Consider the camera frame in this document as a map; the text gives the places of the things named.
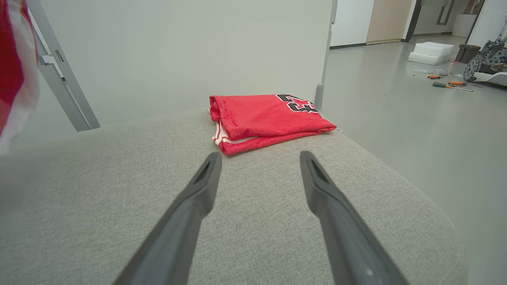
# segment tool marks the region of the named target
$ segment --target wheel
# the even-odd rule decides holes
[[[463,79],[465,81],[474,81],[476,79],[474,73],[479,72],[483,65],[483,57],[481,55],[476,55],[466,64]]]

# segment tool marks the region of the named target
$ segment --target white foam block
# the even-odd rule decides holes
[[[426,42],[415,44],[414,52],[432,56],[446,56],[450,54],[453,49],[453,45]]]
[[[419,62],[429,65],[437,65],[444,60],[443,56],[432,56],[427,54],[420,54],[416,52],[411,52],[409,55],[409,61]]]

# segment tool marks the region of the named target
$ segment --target red white fabric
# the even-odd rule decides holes
[[[227,155],[332,131],[315,106],[291,95],[211,96],[215,144]]]
[[[39,100],[37,48],[26,0],[0,0],[0,152]]]

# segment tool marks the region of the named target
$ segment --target doorway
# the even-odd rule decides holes
[[[417,0],[406,42],[466,44],[485,0]]]

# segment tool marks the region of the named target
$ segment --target green-handled screwdriver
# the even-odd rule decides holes
[[[463,88],[458,88],[458,87],[452,87],[450,85],[447,85],[447,84],[444,84],[444,83],[440,83],[440,82],[433,82],[433,86],[435,86],[435,87],[443,87],[443,88],[455,88],[455,89],[459,89],[459,90],[473,92],[473,90],[468,90],[468,89],[463,89]]]

